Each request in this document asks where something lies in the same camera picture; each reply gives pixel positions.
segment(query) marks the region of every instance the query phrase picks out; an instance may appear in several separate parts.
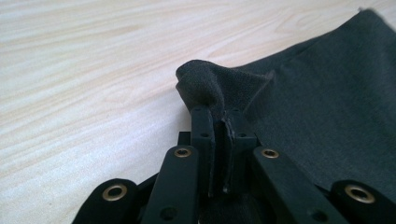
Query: black plastic part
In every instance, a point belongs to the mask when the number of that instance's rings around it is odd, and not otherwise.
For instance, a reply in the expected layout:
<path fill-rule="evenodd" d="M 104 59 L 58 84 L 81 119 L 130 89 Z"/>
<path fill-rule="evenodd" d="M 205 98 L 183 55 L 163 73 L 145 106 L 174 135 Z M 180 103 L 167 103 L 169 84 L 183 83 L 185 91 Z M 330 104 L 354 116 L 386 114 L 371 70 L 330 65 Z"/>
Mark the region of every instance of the black plastic part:
<path fill-rule="evenodd" d="M 194 147 L 178 146 L 169 149 L 141 223 L 196 224 L 198 168 L 199 154 Z"/>
<path fill-rule="evenodd" d="M 227 110 L 224 123 L 225 136 L 227 136 L 225 147 L 229 158 L 226 164 L 223 190 L 226 193 L 247 192 L 247 157 L 252 149 L 258 146 L 258 140 L 240 110 Z"/>
<path fill-rule="evenodd" d="M 140 223 L 140 221 L 143 218 L 143 215 L 146 211 L 146 205 L 149 202 L 149 196 L 152 192 L 152 189 L 154 188 L 154 184 L 155 184 L 155 180 L 157 179 L 157 176 L 158 174 L 153 175 L 152 177 L 143 181 L 137 186 L 138 188 L 137 201 L 140 206 L 140 212 L 136 220 L 136 223 Z"/>
<path fill-rule="evenodd" d="M 224 194 L 210 198 L 203 205 L 201 224 L 270 224 L 275 215 L 267 201 L 251 194 Z"/>
<path fill-rule="evenodd" d="M 215 134 L 212 116 L 206 106 L 196 106 L 191 110 L 191 146 L 200 153 L 200 193 L 211 195 L 215 172 Z"/>
<path fill-rule="evenodd" d="M 252 169 L 276 213 L 277 223 L 347 223 L 297 166 L 281 152 L 253 151 Z"/>
<path fill-rule="evenodd" d="M 178 146 L 189 146 L 191 145 L 191 132 L 179 132 L 177 139 Z"/>
<path fill-rule="evenodd" d="M 371 201 L 367 193 L 373 196 Z M 330 198 L 351 223 L 396 223 L 396 204 L 377 190 L 360 182 L 353 180 L 335 182 L 332 185 Z"/>
<path fill-rule="evenodd" d="M 139 204 L 136 200 L 137 192 L 136 184 L 130 180 L 108 180 L 92 192 L 79 209 L 73 223 L 134 223 L 139 213 Z"/>

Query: fabric fold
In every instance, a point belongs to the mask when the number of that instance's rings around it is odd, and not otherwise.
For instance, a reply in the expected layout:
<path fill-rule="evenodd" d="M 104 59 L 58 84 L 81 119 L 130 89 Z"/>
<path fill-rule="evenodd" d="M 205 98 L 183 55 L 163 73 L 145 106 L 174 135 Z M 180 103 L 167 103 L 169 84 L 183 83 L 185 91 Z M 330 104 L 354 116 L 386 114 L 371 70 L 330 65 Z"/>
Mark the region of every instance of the fabric fold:
<path fill-rule="evenodd" d="M 396 34 L 371 9 L 243 66 L 190 61 L 177 78 L 188 109 L 207 105 L 214 122 L 244 111 L 314 184 L 354 179 L 396 202 Z"/>

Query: light wood grain surface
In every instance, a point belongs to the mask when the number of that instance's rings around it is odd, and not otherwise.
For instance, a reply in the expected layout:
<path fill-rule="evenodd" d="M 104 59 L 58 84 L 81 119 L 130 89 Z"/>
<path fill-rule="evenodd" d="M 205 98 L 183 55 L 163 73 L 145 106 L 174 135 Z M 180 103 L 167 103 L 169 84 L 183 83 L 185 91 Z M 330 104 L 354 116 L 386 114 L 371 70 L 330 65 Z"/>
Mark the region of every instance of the light wood grain surface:
<path fill-rule="evenodd" d="M 192 59 L 237 66 L 389 1 L 0 2 L 0 223 L 70 223 L 111 178 L 158 172 Z"/>

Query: brass grommet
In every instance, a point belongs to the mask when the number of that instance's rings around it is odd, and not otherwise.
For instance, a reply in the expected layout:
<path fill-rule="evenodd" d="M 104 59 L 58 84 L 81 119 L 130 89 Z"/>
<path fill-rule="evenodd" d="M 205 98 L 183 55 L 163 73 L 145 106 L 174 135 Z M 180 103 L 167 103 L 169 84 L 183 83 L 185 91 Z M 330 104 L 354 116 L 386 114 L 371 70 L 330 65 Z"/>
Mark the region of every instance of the brass grommet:
<path fill-rule="evenodd" d="M 269 148 L 263 149 L 262 155 L 269 159 L 275 159 L 279 157 L 279 153 L 277 151 Z"/>
<path fill-rule="evenodd" d="M 115 184 L 115 185 L 112 185 L 112 186 L 108 187 L 107 189 L 105 189 L 105 191 L 103 191 L 103 193 L 102 193 L 102 197 L 106 201 L 114 202 L 114 201 L 117 201 L 117 200 L 123 198 L 123 196 L 125 196 L 125 194 L 126 194 L 126 191 L 127 191 L 127 188 L 125 187 L 125 185 Z"/>
<path fill-rule="evenodd" d="M 375 197 L 366 189 L 356 186 L 356 185 L 347 185 L 345 188 L 346 194 L 352 199 L 361 202 L 361 203 L 374 203 Z"/>
<path fill-rule="evenodd" d="M 191 155 L 191 150 L 189 150 L 188 148 L 178 148 L 175 150 L 174 152 L 175 156 L 179 157 L 179 158 L 185 158 L 185 157 L 189 157 Z"/>

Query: black fabric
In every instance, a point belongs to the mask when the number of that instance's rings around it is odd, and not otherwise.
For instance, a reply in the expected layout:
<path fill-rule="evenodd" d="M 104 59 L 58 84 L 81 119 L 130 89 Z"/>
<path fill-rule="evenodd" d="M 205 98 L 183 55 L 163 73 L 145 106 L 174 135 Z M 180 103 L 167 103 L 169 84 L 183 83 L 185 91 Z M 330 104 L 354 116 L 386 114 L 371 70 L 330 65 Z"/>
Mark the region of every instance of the black fabric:
<path fill-rule="evenodd" d="M 354 179 L 396 202 L 396 34 L 372 10 L 244 66 L 190 61 L 177 78 L 188 109 L 208 105 L 215 122 L 243 110 L 313 183 Z"/>

